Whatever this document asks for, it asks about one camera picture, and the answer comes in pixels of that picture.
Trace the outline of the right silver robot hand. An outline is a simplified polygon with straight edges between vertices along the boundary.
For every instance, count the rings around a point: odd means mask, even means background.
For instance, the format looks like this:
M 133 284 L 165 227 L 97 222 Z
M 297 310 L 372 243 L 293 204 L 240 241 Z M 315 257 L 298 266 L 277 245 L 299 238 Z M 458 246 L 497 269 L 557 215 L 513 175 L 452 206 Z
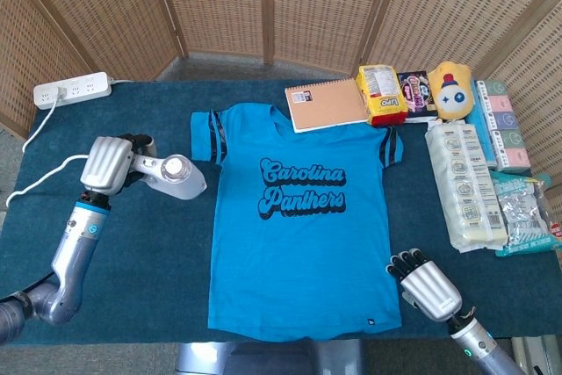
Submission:
M 385 269 L 403 289 L 405 300 L 430 320 L 446 322 L 460 311 L 462 297 L 457 287 L 419 249 L 391 256 Z

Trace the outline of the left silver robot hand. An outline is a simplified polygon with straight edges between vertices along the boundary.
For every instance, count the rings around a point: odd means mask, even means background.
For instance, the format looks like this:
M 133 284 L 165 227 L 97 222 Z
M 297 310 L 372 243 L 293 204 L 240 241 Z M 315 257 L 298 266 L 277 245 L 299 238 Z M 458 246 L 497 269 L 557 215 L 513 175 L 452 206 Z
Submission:
M 145 134 L 99 136 L 90 149 L 80 182 L 87 191 L 116 195 L 143 178 L 142 173 L 132 169 L 135 156 L 156 154 L 154 139 Z

